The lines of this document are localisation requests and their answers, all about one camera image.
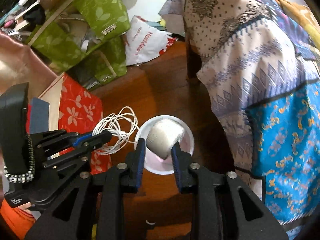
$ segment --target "white yarn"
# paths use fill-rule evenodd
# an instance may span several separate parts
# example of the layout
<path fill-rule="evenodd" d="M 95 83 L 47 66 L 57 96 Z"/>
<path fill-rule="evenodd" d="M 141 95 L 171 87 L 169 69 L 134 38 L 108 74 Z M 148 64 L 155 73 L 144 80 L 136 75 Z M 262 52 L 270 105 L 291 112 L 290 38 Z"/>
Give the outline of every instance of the white yarn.
<path fill-rule="evenodd" d="M 126 108 L 130 110 L 130 113 L 122 113 L 122 111 Z M 121 130 L 119 120 L 122 119 L 128 121 L 131 124 L 129 132 Z M 135 141 L 129 140 L 130 135 L 132 135 L 136 129 L 139 130 L 138 119 L 131 107 L 125 106 L 118 114 L 109 114 L 96 125 L 96 127 L 93 129 L 92 136 L 101 133 L 103 130 L 108 130 L 112 133 L 113 136 L 118 137 L 118 141 L 113 146 L 105 144 L 100 148 L 104 151 L 104 153 L 97 153 L 101 155 L 114 154 L 122 149 L 127 143 L 136 143 Z"/>
<path fill-rule="evenodd" d="M 161 159 L 166 159 L 171 154 L 171 149 L 178 141 L 182 141 L 185 130 L 177 122 L 163 118 L 156 122 L 150 129 L 146 146 Z"/>

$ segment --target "label tag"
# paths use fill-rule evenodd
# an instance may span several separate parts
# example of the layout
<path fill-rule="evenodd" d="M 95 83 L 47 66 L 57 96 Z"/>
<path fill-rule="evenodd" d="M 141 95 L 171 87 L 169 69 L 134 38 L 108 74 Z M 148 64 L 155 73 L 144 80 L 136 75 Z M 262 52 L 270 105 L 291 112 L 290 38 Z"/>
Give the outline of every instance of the label tag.
<path fill-rule="evenodd" d="M 115 28 L 117 28 L 117 25 L 113 24 L 113 25 L 109 26 L 108 28 L 104 29 L 104 30 L 102 31 L 102 34 L 103 34 L 103 35 L 106 35 L 106 34 L 108 34 L 109 32 L 113 31 Z"/>

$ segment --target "blue book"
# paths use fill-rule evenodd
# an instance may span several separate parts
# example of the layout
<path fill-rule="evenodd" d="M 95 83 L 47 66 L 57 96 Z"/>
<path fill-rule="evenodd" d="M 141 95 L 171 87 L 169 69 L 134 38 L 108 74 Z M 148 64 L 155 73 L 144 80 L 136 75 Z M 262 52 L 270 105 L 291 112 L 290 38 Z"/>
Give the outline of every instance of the blue book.
<path fill-rule="evenodd" d="M 29 133 L 49 130 L 49 103 L 39 98 L 32 98 Z"/>

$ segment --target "rhinestone bracelet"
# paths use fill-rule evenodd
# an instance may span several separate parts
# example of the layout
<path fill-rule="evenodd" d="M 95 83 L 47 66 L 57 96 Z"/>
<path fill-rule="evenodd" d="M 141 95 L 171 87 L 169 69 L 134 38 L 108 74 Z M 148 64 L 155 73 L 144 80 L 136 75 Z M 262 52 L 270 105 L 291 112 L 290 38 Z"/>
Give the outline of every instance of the rhinestone bracelet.
<path fill-rule="evenodd" d="M 27 133 L 28 136 L 28 149 L 29 149 L 29 170 L 27 173 L 24 174 L 10 174 L 7 171 L 7 167 L 4 166 L 4 175 L 9 180 L 9 182 L 13 183 L 25 183 L 32 181 L 33 176 L 35 174 L 35 159 L 33 156 L 33 147 L 32 147 L 32 140 L 30 135 Z"/>

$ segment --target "yellow cloth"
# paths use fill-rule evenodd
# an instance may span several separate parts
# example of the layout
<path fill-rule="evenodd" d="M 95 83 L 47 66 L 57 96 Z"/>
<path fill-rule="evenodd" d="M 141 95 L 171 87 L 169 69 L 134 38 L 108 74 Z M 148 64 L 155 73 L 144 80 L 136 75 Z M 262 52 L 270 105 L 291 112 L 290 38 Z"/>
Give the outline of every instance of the yellow cloth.
<path fill-rule="evenodd" d="M 97 237 L 97 224 L 92 226 L 91 240 L 96 240 Z"/>
<path fill-rule="evenodd" d="M 304 28 L 320 50 L 320 26 L 310 9 L 307 6 L 287 0 L 276 0 L 276 2 L 287 16 Z"/>

